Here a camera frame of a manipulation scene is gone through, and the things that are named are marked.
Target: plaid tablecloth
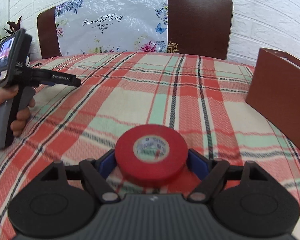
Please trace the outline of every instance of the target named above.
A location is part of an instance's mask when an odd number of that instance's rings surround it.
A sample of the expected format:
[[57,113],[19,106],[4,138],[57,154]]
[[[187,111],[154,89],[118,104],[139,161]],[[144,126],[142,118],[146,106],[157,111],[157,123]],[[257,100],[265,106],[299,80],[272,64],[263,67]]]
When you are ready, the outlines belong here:
[[[119,53],[41,60],[40,66],[77,75],[80,88],[36,89],[36,107],[23,134],[0,152],[0,239],[14,231],[7,205],[53,160],[98,158],[128,129],[157,123],[178,131],[189,148],[231,164],[258,162],[300,203],[300,151],[245,103],[254,68],[181,54]],[[116,169],[108,182],[122,194],[149,192]],[[198,179],[184,170],[160,192],[188,194]],[[294,230],[300,239],[300,219]]]

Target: blue butterfly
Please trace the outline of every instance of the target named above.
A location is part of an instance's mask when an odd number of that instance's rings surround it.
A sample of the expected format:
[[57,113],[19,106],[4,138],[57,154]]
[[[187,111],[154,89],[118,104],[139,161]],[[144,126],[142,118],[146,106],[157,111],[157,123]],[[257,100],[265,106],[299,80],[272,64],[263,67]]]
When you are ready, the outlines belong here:
[[167,28],[161,28],[161,23],[159,23],[155,29],[155,31],[160,34],[164,33],[166,30],[167,30]]

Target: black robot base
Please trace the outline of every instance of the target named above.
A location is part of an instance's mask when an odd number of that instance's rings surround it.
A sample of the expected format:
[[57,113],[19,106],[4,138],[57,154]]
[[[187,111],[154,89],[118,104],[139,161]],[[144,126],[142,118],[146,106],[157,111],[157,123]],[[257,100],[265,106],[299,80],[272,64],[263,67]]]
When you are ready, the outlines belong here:
[[[201,183],[182,194],[126,194],[107,184],[114,150],[76,166],[51,163],[8,207],[14,240],[295,240],[295,198],[255,162],[230,166],[188,151]],[[84,190],[67,180],[80,180]],[[240,184],[224,190],[228,180]]]

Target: brown box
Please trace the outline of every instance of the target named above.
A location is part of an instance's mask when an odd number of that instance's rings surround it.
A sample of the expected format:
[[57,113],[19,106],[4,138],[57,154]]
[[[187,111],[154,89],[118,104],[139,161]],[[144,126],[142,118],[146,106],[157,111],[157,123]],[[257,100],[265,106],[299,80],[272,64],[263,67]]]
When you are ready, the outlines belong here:
[[260,48],[246,102],[300,149],[300,60]]

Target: wooden chair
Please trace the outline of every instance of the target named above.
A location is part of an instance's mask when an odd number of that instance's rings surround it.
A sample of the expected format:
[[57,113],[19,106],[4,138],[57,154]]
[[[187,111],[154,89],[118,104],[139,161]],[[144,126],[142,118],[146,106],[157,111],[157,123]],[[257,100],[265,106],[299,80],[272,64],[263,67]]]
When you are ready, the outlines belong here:
[[[168,0],[168,52],[226,59],[232,0]],[[42,58],[60,56],[53,7],[39,14]]]

